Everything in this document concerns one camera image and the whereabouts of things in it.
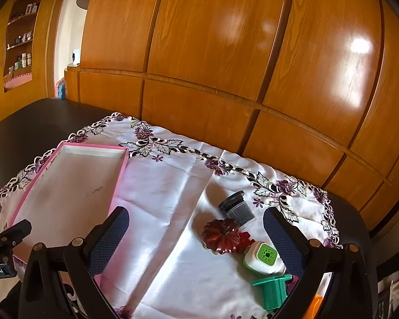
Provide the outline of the white green plug-in device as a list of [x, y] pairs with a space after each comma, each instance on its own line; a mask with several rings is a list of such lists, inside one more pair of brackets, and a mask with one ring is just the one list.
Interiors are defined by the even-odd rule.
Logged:
[[263, 241], [256, 241], [249, 246], [243, 265], [250, 271], [265, 276], [282, 275], [286, 271], [277, 250]]

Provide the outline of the orange plastic scoop piece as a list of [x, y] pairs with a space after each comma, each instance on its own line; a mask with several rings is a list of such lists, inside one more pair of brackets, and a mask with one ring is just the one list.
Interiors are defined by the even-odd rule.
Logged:
[[315, 319], [321, 307], [322, 302], [323, 302], [323, 297], [319, 294], [316, 294], [311, 304], [309, 305], [306, 313], [304, 314], [303, 319]]

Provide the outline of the dark red flower-shaped dish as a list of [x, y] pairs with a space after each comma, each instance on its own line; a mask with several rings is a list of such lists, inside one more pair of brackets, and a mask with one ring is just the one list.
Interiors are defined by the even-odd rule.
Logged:
[[201, 233], [204, 247], [214, 254], [236, 252], [241, 243], [239, 225], [232, 218], [208, 222]]

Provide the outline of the black padded massage table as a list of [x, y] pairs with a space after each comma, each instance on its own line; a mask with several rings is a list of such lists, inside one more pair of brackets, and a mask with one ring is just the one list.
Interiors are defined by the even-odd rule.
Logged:
[[[153, 144], [162, 128], [146, 121], [85, 104], [41, 99], [0, 122], [0, 232], [6, 223], [4, 200], [22, 191], [58, 146], [65, 142], [95, 143], [100, 136], [117, 133], [144, 141], [154, 156], [161, 157]], [[372, 242], [359, 212], [345, 199], [311, 184], [286, 177], [292, 186], [279, 187], [277, 197], [305, 194], [308, 190], [325, 208], [323, 226], [332, 244], [357, 244], [364, 257], [373, 259]]]

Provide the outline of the black-lidded clear jar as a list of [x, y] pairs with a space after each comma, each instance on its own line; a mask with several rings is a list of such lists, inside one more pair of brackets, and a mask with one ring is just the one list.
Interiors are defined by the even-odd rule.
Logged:
[[219, 211], [226, 218], [236, 221], [240, 229], [245, 228], [256, 219], [251, 208], [244, 200], [244, 194], [243, 191], [238, 191], [218, 205]]

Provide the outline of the white embroidered floral tablecloth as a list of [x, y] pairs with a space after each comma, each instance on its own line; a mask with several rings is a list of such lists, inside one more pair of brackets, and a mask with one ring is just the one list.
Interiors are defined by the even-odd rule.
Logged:
[[266, 317], [238, 256], [207, 250], [200, 238], [236, 192], [254, 214], [252, 238], [266, 237], [263, 214], [275, 207], [305, 237], [339, 246], [327, 192], [270, 166], [119, 113], [68, 141], [129, 153], [116, 204], [128, 209], [130, 226], [100, 281], [121, 318]]

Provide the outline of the red plastic block toy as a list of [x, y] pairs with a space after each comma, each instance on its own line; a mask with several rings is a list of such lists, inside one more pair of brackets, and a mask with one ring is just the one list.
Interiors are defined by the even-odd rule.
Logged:
[[249, 232], [239, 232], [239, 237], [240, 241], [239, 244], [236, 247], [236, 253], [237, 254], [244, 254], [250, 246], [255, 243], [256, 241], [251, 238], [251, 235]]

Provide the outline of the wooden wall cabinet panelling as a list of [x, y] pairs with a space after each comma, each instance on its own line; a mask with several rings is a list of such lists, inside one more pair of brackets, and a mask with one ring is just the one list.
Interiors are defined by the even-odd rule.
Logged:
[[90, 0], [70, 100], [399, 207], [399, 14], [389, 0]]

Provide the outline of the wooden shelf cupboard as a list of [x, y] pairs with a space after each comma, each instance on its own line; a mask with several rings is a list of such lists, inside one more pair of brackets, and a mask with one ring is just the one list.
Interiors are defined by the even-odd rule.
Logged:
[[54, 97], [54, 42], [63, 0], [7, 0], [0, 10], [0, 121]]

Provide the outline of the pink-rimmed white tray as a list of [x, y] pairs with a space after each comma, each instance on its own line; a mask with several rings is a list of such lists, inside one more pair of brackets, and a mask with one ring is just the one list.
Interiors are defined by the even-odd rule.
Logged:
[[105, 221], [116, 206], [127, 159], [127, 150], [119, 146], [59, 146], [35, 173], [10, 216], [10, 225], [31, 223], [30, 234], [14, 250], [15, 260], [27, 263], [35, 244], [66, 246]]

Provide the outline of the green plastic T-shaped piece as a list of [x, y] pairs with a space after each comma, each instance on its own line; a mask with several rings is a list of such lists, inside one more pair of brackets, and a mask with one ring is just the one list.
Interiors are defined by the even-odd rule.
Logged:
[[269, 276], [252, 282], [253, 287], [262, 287], [263, 308], [271, 312], [279, 309], [287, 298], [287, 282], [292, 280], [291, 274]]

